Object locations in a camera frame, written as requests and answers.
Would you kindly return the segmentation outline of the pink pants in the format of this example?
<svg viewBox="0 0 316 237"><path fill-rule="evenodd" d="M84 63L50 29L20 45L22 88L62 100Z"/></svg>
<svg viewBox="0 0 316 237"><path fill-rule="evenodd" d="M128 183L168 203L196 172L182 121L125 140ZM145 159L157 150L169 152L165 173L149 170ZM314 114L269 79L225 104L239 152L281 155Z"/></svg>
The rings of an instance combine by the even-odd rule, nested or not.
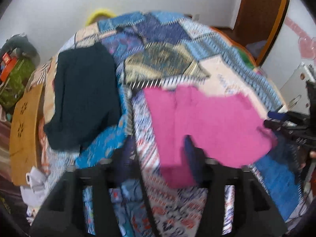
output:
<svg viewBox="0 0 316 237"><path fill-rule="evenodd" d="M196 185L184 157L184 139L224 166L252 164L276 146L247 96L208 97L196 87L144 89L160 157L160 172L171 188Z"/></svg>

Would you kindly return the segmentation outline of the white sticker-covered box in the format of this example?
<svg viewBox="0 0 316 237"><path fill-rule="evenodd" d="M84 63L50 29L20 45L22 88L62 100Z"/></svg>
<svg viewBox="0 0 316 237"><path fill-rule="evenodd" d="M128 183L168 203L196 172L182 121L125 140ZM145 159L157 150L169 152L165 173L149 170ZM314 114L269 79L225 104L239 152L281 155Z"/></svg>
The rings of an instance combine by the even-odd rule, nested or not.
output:
<svg viewBox="0 0 316 237"><path fill-rule="evenodd" d="M315 70L313 65L301 63L281 88L289 110L309 115L307 81L315 82Z"/></svg>

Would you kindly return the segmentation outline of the wooden lap desk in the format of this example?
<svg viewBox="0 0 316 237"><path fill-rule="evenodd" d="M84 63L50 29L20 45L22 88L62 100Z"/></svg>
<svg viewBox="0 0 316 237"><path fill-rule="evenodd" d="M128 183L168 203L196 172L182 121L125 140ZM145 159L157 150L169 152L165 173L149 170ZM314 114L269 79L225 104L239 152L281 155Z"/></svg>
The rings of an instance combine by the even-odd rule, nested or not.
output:
<svg viewBox="0 0 316 237"><path fill-rule="evenodd" d="M38 123L42 117L42 89L43 84L33 86L14 108L9 153L11 178L16 186L26 186L26 174L32 167L41 167Z"/></svg>

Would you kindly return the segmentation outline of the brown wooden door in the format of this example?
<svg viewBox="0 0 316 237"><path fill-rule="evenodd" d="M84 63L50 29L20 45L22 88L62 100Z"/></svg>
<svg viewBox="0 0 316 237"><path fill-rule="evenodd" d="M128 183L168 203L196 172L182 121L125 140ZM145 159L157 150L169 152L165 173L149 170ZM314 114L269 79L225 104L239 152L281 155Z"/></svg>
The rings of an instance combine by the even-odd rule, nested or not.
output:
<svg viewBox="0 0 316 237"><path fill-rule="evenodd" d="M255 56L258 66L262 65L276 40L288 5L289 0L241 0L233 32L241 45L266 41Z"/></svg>

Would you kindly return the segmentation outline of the dark navy folded garment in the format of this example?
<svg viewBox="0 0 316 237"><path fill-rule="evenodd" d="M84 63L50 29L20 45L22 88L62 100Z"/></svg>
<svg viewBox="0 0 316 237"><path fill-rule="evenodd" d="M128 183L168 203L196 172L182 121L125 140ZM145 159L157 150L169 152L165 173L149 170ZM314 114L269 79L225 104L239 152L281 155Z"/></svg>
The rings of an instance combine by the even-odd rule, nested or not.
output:
<svg viewBox="0 0 316 237"><path fill-rule="evenodd" d="M116 64L99 42L59 54L54 91L55 113L44 126L54 150L89 146L122 115Z"/></svg>

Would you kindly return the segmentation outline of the green storage bag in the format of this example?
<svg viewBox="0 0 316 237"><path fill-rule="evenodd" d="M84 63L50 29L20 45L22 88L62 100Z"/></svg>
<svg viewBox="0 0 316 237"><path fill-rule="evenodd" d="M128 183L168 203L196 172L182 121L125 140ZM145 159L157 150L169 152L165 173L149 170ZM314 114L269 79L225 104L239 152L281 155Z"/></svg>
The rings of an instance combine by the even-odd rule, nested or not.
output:
<svg viewBox="0 0 316 237"><path fill-rule="evenodd" d="M1 106L8 112L22 98L26 84L35 70L35 65L27 57L18 59L7 80L1 83Z"/></svg>

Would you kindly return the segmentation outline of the blue patchwork bedspread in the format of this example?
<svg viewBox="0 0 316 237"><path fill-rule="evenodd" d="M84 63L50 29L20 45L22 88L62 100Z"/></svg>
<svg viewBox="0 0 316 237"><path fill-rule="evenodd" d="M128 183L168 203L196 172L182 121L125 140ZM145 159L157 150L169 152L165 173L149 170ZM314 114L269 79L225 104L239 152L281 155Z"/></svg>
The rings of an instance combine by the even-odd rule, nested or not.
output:
<svg viewBox="0 0 316 237"><path fill-rule="evenodd" d="M125 14L78 31L118 69L122 116L84 151L55 151L31 236L284 236L300 188L264 128L278 95L238 50L183 16Z"/></svg>

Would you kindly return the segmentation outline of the orange box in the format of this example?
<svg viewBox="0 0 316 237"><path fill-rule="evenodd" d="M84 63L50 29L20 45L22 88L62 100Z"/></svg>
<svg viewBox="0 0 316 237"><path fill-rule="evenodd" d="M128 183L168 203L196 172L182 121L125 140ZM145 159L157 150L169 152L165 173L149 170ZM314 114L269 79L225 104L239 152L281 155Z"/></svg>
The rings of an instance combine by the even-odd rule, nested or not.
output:
<svg viewBox="0 0 316 237"><path fill-rule="evenodd" d="M18 59L16 57L11 57L8 53L5 53L2 59L5 62L5 67L1 73L1 81L5 82L11 71L14 69Z"/></svg>

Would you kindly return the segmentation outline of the grey plush toy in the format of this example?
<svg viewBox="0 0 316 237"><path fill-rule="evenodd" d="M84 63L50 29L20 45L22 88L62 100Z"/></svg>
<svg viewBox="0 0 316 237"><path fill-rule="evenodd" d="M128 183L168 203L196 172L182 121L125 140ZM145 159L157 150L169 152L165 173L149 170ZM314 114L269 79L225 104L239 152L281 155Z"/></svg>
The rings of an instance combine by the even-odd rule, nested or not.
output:
<svg viewBox="0 0 316 237"><path fill-rule="evenodd" d="M40 61L40 56L35 46L29 42L26 35L17 34L7 39L7 41L1 47L1 62L3 62L3 56L16 50L18 58L26 56L31 58L35 62Z"/></svg>

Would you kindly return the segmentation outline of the yellow curved headboard tube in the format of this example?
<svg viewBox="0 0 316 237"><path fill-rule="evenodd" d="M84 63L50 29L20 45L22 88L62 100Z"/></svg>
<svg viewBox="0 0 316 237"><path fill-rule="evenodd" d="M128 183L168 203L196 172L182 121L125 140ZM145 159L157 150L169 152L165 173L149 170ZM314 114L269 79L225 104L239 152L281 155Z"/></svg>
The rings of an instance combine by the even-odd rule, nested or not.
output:
<svg viewBox="0 0 316 237"><path fill-rule="evenodd" d="M85 26L89 26L96 22L99 18L115 18L117 15L108 9L96 9L87 18Z"/></svg>

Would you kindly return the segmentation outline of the pink heart wall sticker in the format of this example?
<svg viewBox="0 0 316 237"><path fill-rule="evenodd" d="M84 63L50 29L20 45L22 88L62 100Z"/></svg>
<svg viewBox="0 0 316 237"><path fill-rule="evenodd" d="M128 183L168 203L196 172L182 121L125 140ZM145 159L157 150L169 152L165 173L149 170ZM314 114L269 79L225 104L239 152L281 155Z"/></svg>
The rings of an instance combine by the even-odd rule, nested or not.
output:
<svg viewBox="0 0 316 237"><path fill-rule="evenodd" d="M309 37L297 23L288 16L284 23L298 36L298 47L301 58L315 61L315 38Z"/></svg>

